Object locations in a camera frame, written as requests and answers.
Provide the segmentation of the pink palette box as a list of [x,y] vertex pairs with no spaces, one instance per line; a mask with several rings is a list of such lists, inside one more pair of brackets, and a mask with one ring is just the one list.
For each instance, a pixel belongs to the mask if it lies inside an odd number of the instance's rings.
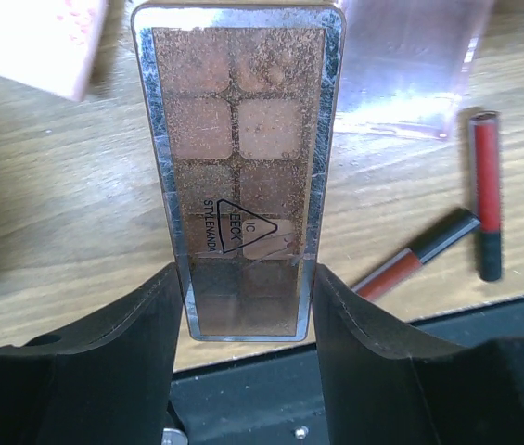
[[0,77],[83,100],[107,1],[0,1]]

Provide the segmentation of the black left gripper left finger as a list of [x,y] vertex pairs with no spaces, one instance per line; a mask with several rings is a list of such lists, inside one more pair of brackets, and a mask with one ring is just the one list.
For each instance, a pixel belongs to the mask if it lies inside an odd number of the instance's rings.
[[170,263],[109,305],[0,348],[0,444],[160,444],[182,292]]

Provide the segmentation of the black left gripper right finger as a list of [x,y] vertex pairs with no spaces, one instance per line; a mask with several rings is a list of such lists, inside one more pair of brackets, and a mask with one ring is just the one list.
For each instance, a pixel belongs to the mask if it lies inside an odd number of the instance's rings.
[[524,444],[524,298],[405,323],[319,266],[333,444]]

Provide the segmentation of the long clear eyeshadow palette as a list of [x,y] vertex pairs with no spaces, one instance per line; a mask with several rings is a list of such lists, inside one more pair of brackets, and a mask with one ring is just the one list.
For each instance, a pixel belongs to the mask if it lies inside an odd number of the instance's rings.
[[343,12],[329,1],[148,1],[131,30],[191,336],[303,340]]

